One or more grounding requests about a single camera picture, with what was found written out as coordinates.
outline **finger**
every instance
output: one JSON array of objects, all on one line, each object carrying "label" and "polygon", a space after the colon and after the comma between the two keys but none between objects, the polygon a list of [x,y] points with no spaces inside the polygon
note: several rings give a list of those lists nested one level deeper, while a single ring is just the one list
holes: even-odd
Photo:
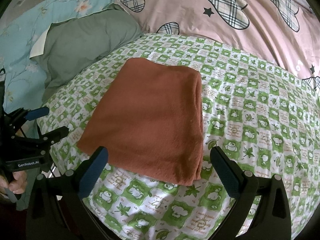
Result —
[{"label": "finger", "polygon": [[21,189],[23,184],[27,182],[27,174],[23,171],[17,171],[13,173],[13,177],[16,179],[9,184],[9,189],[14,192]]},{"label": "finger", "polygon": [[24,193],[24,192],[26,191],[26,187],[27,187],[27,182],[25,181],[25,182],[21,185],[21,187],[20,187],[19,189],[15,190],[13,193],[15,193],[15,194],[22,194],[22,193]]},{"label": "finger", "polygon": [[0,187],[8,187],[8,181],[6,178],[0,175]]},{"label": "finger", "polygon": [[26,171],[16,171],[16,172],[13,172],[12,174],[15,180],[19,180],[19,179],[22,179],[22,181],[27,180]]}]

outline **pink duvet cover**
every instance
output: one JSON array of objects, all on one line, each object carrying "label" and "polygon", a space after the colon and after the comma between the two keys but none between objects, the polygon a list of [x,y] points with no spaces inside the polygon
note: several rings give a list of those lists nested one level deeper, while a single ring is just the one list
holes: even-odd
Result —
[{"label": "pink duvet cover", "polygon": [[320,23],[300,0],[115,0],[144,32],[202,36],[278,64],[320,72]]}]

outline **human hand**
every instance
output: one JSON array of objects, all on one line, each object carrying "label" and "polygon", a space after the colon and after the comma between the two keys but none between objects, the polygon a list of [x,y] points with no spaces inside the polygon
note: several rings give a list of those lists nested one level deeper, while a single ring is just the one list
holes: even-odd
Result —
[{"label": "human hand", "polygon": [[25,171],[13,172],[14,180],[8,184],[5,177],[0,175],[0,192],[6,194],[4,188],[9,188],[15,194],[22,194],[27,186],[27,173]]}]

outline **gray-green pillow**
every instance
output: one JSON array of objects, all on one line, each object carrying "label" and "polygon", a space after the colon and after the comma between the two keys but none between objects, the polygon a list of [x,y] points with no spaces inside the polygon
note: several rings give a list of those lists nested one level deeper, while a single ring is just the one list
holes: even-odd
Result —
[{"label": "gray-green pillow", "polygon": [[52,24],[44,53],[32,58],[47,74],[42,101],[46,102],[84,68],[140,36],[137,22],[122,10],[105,10]]}]

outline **brown fleece blanket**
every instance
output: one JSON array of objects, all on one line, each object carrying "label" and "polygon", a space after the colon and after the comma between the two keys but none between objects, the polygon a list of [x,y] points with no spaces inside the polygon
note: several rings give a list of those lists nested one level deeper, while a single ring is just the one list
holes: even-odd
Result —
[{"label": "brown fleece blanket", "polygon": [[154,179],[192,185],[203,154],[201,76],[185,66],[127,60],[93,112],[77,146]]}]

